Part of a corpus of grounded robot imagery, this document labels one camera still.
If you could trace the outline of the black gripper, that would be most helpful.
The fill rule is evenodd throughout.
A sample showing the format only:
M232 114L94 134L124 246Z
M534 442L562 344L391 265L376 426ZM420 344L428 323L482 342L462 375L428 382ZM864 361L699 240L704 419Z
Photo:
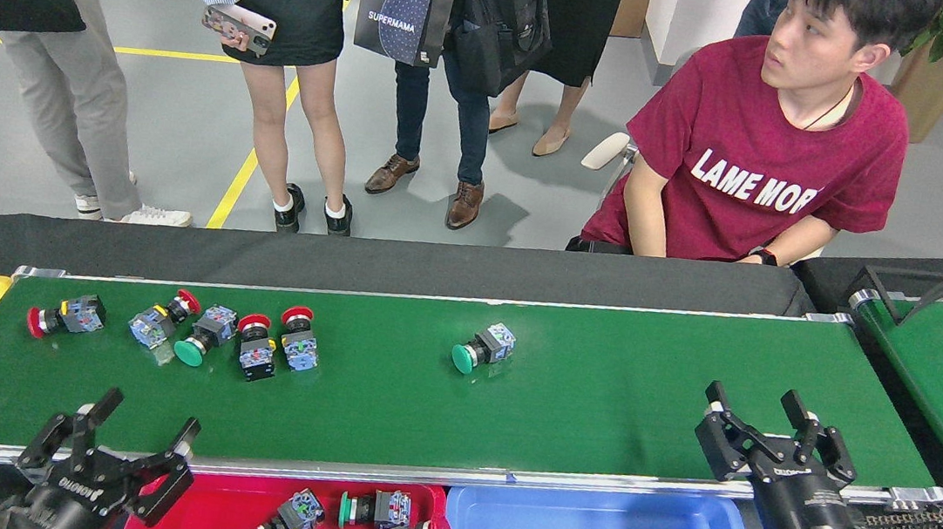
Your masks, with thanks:
M192 485L191 446L201 426L187 419L166 451L138 460L88 452L94 432L124 395L110 388L97 402L46 421L19 454L17 468L33 486L0 504L0 529L111 529L126 511L156 526ZM54 461L71 441L71 455Z
M798 390L787 390L781 402L796 430L789 465L777 464L777 449L770 440L734 415L720 380L710 382L705 393L709 406L695 436L714 478L728 482L746 470L753 451L769 459L756 459L752 475L764 529L852 529L849 508L840 494L857 479L851 456L838 428L824 427ZM808 465L816 451L823 468Z

